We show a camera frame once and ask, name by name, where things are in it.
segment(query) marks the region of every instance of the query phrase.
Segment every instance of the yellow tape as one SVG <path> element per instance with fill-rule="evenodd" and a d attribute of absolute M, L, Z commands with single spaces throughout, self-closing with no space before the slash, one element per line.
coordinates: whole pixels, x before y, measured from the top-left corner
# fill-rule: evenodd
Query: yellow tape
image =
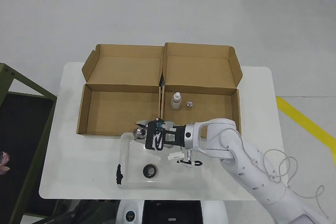
<path fill-rule="evenodd" d="M 284 101 L 281 97 L 276 97 L 276 102 L 278 109 L 281 110 L 284 114 L 294 120 L 297 124 L 302 126 L 320 142 L 330 148 L 332 153 L 332 158 L 336 167 L 336 139 L 334 139 L 329 133 L 324 131 L 322 128 L 317 126 L 309 118 L 303 115 L 301 112 L 296 110 L 288 102 Z"/>

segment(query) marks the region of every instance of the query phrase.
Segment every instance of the white robotic arm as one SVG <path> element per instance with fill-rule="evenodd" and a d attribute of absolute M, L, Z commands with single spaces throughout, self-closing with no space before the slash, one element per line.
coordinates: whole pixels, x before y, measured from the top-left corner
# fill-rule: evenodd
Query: white robotic arm
<path fill-rule="evenodd" d="M 207 126 L 207 148 L 200 147 L 200 132 Z M 220 159 L 223 168 L 273 217 L 275 223 L 330 223 L 284 183 L 264 154 L 243 141 L 235 122 L 212 119 L 185 127 L 185 148 Z"/>

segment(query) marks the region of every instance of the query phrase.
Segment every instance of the floor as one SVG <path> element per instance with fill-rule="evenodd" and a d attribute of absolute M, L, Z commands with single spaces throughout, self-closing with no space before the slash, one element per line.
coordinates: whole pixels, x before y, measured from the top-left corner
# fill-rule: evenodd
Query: floor
<path fill-rule="evenodd" d="M 234 46 L 241 65 L 269 67 L 276 95 L 336 138 L 336 1 L 0 1 L 0 62 L 54 94 L 63 66 L 96 44 L 168 41 Z M 293 188 L 311 194 L 324 184 L 320 203 L 336 223 L 330 149 L 279 118 L 284 148 L 300 162 Z M 272 223 L 257 202 L 226 207 L 231 223 Z"/>

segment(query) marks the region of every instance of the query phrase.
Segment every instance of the cardboard box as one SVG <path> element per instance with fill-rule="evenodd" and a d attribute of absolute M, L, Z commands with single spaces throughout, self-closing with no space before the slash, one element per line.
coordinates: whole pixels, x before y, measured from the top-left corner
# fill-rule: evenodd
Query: cardboard box
<path fill-rule="evenodd" d="M 78 134 L 121 135 L 160 116 L 162 46 L 99 44 L 82 67 Z"/>
<path fill-rule="evenodd" d="M 229 118 L 241 132 L 239 91 L 242 72 L 231 46 L 166 43 L 164 46 L 161 118 L 177 125 Z M 182 102 L 172 109 L 180 92 Z M 193 102 L 188 109 L 187 101 Z"/>

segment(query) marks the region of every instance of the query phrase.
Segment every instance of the transparent container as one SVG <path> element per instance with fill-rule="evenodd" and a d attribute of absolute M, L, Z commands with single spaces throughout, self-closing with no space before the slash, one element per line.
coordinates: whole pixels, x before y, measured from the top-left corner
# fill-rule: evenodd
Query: transparent container
<path fill-rule="evenodd" d="M 178 146 L 163 148 L 162 151 L 147 150 L 144 144 L 136 142 L 131 133 L 121 136 L 120 158 L 121 189 L 202 189 L 207 182 L 202 179 L 202 166 L 186 167 L 177 160 L 168 160 L 168 154 L 179 152 Z M 201 153 L 192 153 L 192 160 L 199 160 Z M 157 167 L 157 174 L 149 179 L 143 169 L 148 164 Z"/>

